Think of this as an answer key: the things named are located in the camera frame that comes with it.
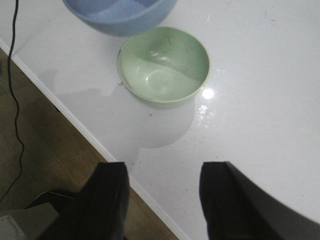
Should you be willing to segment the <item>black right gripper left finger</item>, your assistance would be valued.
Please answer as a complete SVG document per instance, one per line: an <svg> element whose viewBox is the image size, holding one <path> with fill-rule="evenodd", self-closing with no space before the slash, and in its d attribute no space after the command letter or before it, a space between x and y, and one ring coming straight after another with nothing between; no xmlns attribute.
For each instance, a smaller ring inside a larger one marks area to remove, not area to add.
<svg viewBox="0 0 320 240"><path fill-rule="evenodd" d="M125 163L100 162L40 240L123 240L130 185Z"/></svg>

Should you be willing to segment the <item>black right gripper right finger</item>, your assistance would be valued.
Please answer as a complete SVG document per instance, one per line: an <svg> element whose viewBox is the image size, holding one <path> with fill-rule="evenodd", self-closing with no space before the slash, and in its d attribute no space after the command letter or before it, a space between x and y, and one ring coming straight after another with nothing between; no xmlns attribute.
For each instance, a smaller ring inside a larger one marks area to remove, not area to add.
<svg viewBox="0 0 320 240"><path fill-rule="evenodd" d="M227 162L204 162L199 197L210 240L281 240L253 206Z"/></svg>

